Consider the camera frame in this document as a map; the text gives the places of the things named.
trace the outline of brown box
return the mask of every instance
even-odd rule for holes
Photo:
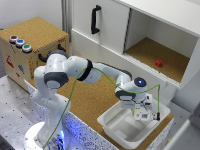
[[[33,51],[23,53],[15,44],[10,44],[9,39],[12,35],[25,40],[26,44],[32,46]],[[32,79],[34,70],[45,65],[39,60],[38,54],[46,57],[49,52],[58,49],[58,44],[66,49],[69,55],[68,34],[40,17],[0,31],[0,50],[7,75],[27,90],[23,80]]]

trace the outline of red block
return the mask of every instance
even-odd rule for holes
[[[156,62],[155,62],[155,65],[157,67],[160,67],[161,64],[162,64],[162,61],[160,59],[157,59]]]

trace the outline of plastic container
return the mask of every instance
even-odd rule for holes
[[[153,113],[157,113],[157,101],[153,100]],[[126,149],[137,148],[142,141],[170,113],[170,109],[160,104],[160,121],[136,121],[130,109],[121,108],[118,102],[101,116],[97,121],[104,127],[105,133]]]

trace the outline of green cable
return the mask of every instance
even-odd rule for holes
[[[62,118],[63,118],[63,116],[64,116],[64,114],[65,114],[65,111],[67,110],[67,107],[68,107],[68,105],[69,105],[69,102],[71,101],[72,94],[73,94],[73,92],[74,92],[74,88],[75,88],[75,85],[76,85],[76,81],[77,81],[77,79],[79,78],[80,74],[81,74],[85,69],[86,69],[86,68],[83,68],[83,69],[79,72],[78,76],[76,77],[76,80],[74,81],[73,88],[72,88],[72,91],[71,91],[69,100],[68,100],[68,102],[67,102],[67,105],[66,105],[66,107],[65,107],[65,109],[64,109],[64,111],[63,111],[63,113],[62,113],[62,115],[61,115],[61,117],[60,117],[60,120],[58,121],[58,124],[57,124],[56,128],[54,129],[53,133],[51,134],[51,136],[50,136],[49,139],[47,140],[46,144],[44,145],[43,150],[45,149],[45,147],[46,147],[47,144],[49,143],[50,139],[52,138],[52,136],[53,136],[54,133],[56,132],[56,130],[57,130],[57,128],[58,128],[60,122],[62,121]],[[127,93],[135,93],[135,94],[137,94],[137,93],[145,93],[145,92],[148,92],[148,91],[150,91],[150,90],[152,90],[152,89],[154,89],[155,87],[158,86],[158,112],[160,112],[160,106],[159,106],[159,103],[160,103],[160,102],[159,102],[160,84],[157,84],[157,85],[155,85],[154,87],[152,87],[152,88],[150,88],[150,89],[148,89],[148,90],[146,90],[146,91],[142,91],[142,92],[130,92],[130,91],[126,91],[126,90],[122,89],[119,85],[117,85],[115,82],[113,82],[112,79],[111,79],[107,74],[105,74],[103,71],[99,70],[98,68],[93,68],[93,69],[96,69],[96,70],[98,70],[99,72],[101,72],[102,74],[104,74],[115,86],[117,86],[118,88],[120,88],[121,90],[123,90],[123,91],[125,91],[125,92],[127,92]]]

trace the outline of cork surface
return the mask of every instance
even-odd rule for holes
[[[58,89],[57,93],[69,98],[74,81],[75,78],[70,77],[69,82]],[[35,86],[33,79],[29,82]],[[72,107],[70,111],[120,150],[123,150],[120,145],[105,134],[102,126],[97,122],[97,118],[118,101],[115,96],[115,86],[105,76],[102,76],[94,84],[77,81],[71,99]],[[146,149],[172,119],[173,115],[168,115],[154,132],[140,144],[137,150]]]
[[[181,82],[190,60],[188,57],[177,53],[149,38],[144,38],[142,41],[126,50],[125,53],[178,82]],[[162,65],[160,67],[155,66],[157,59],[162,61]]]
[[[26,44],[32,46],[33,51],[36,51],[66,35],[68,36],[66,32],[40,17],[32,18],[0,31],[0,37],[7,42],[9,42],[11,35],[17,35],[19,39],[24,39]]]

